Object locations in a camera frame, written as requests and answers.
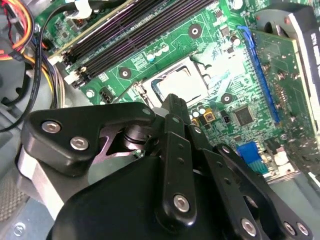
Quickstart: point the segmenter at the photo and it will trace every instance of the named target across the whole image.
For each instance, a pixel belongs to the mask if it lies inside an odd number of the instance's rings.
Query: pcie slot
[[[108,49],[84,64],[88,79],[97,77],[106,69],[115,65],[161,34],[194,15],[216,0],[178,0],[143,26],[126,35]]]
[[[85,38],[66,53],[68,63],[75,63],[93,50],[98,49],[116,36],[121,35],[132,27],[136,21],[159,5],[163,0],[139,0],[127,11],[118,15],[108,24],[104,25],[97,33]]]
[[[270,114],[271,114],[274,122],[278,124],[280,122],[280,118],[279,118],[275,103],[272,99],[264,72],[261,68],[261,64],[260,64],[258,55],[256,53],[256,49],[255,49],[256,44],[255,44],[254,40],[252,39],[251,31],[246,26],[238,26],[237,28],[243,31],[242,33],[243,33],[243,36],[246,40],[246,45],[247,45],[248,49],[250,50],[250,58],[252,60],[253,66],[254,66],[254,70],[258,76],[258,80],[260,82],[260,86],[261,86],[262,92],[264,94],[266,104],[268,105],[268,108],[270,110]]]

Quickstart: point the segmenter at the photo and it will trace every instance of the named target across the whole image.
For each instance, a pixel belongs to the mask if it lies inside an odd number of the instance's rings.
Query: blue port
[[[251,141],[236,148],[236,151],[245,163],[256,173],[268,173],[267,166],[263,163],[255,142]]]

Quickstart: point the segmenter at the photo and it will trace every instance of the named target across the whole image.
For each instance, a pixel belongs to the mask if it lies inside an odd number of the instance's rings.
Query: green circuit board
[[[165,5],[169,5],[175,0],[169,0]],[[221,10],[227,16],[228,22],[239,22],[244,21],[245,25],[248,27],[255,26],[255,13],[271,3],[276,3],[276,0],[245,0],[240,9],[233,9],[233,1],[231,0],[222,0],[220,1]],[[320,21],[320,2],[316,0],[290,0],[288,2],[301,3],[306,5],[311,5],[314,8],[314,13]],[[56,9],[58,6],[64,4],[64,0],[55,0],[52,1],[51,5],[48,6],[41,14],[39,14],[35,22],[42,27],[45,23],[47,17],[50,13]],[[85,34],[92,32],[98,26],[104,23],[108,19],[108,14],[110,14],[113,9],[105,9],[97,12],[93,12],[91,16],[84,20],[75,20],[72,21],[68,19],[67,14],[59,14],[55,16],[47,25],[46,30],[44,31],[43,38],[52,43],[50,49],[48,50],[49,55],[61,53],[64,50],[67,50],[68,47],[72,46],[70,43],[77,43],[76,39],[79,40]]]
[[[287,144],[292,149],[299,148],[300,154],[309,160],[318,159],[317,130],[306,98],[308,90],[301,74],[303,68],[297,41],[261,31],[252,32],[281,125],[288,137]]]
[[[217,13],[223,8],[223,16],[217,17]],[[119,96],[132,82],[149,79],[172,63],[189,56],[200,65],[211,66],[212,76],[207,82],[209,96],[201,103],[212,109],[216,120],[208,124],[202,124],[198,120],[210,142],[227,143],[236,148],[256,141],[263,149],[263,141],[271,137],[278,138],[283,129],[274,124],[242,33],[237,30],[237,26],[245,25],[245,20],[232,17],[234,15],[235,13],[228,11],[226,4],[207,7],[80,89],[85,94],[88,91],[94,92],[89,100],[97,105],[101,102],[99,91],[103,87],[108,88],[114,96]],[[190,27],[194,25],[201,26],[201,36],[196,39],[189,35]],[[231,36],[238,36],[241,44],[233,46],[230,43]],[[154,56],[153,61],[148,60],[150,54]],[[120,76],[123,68],[130,70],[130,79]],[[222,103],[222,96],[226,93],[233,98],[229,104]],[[120,100],[132,101],[142,101],[134,88]],[[240,125],[236,119],[237,110],[242,108],[249,109],[252,116],[252,122],[245,125]],[[221,115],[223,110],[230,118],[228,123],[224,122]]]

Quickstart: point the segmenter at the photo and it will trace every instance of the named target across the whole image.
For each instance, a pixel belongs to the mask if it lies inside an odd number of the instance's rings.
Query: bolt
[[[149,110],[148,108],[142,109],[142,112],[144,112],[144,113],[147,114],[147,115],[150,115],[150,114],[151,114],[151,112],[150,112],[150,110]]]
[[[13,226],[13,233],[17,237],[21,237],[26,231],[26,225],[22,222],[18,222]]]
[[[93,98],[95,96],[95,92],[91,89],[88,89],[85,93],[88,98]]]
[[[286,141],[286,140],[288,140],[288,135],[287,134],[281,134],[281,136],[280,136],[280,139],[282,140],[282,141]]]
[[[188,200],[180,194],[177,194],[173,197],[173,203],[175,207],[182,213],[186,213],[190,209]]]
[[[74,138],[72,138],[70,141],[70,145],[73,149],[79,151],[84,151],[89,147],[88,141],[81,136],[75,136]]]
[[[241,224],[243,229],[252,237],[255,237],[257,235],[257,230],[255,226],[252,224],[251,221],[249,221],[246,218],[241,219]]]
[[[296,225],[298,226],[298,229],[300,230],[300,232],[302,232],[306,236],[309,236],[309,232],[305,226],[303,226],[300,222],[298,222]]]
[[[285,228],[288,230],[289,233],[291,233],[293,236],[296,235],[296,231],[294,230],[294,228],[289,224],[287,223],[286,221],[284,222],[284,226]]]
[[[200,134],[200,133],[201,133],[201,129],[200,129],[200,128],[198,128],[197,126],[194,128],[194,130],[195,130],[198,134]]]
[[[45,121],[41,125],[42,130],[50,134],[56,134],[61,130],[61,126],[55,121]]]
[[[225,151],[227,154],[230,153],[230,150],[226,146],[222,146],[223,151]]]
[[[180,123],[180,121],[179,121],[179,119],[178,119],[178,118],[173,117],[172,119],[173,119],[173,121],[175,121],[176,123]]]

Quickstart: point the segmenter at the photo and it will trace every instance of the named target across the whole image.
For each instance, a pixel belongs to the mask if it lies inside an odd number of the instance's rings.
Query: mesh grille
[[[6,174],[0,182],[0,222],[4,222],[25,200],[27,195],[19,191],[11,174]]]

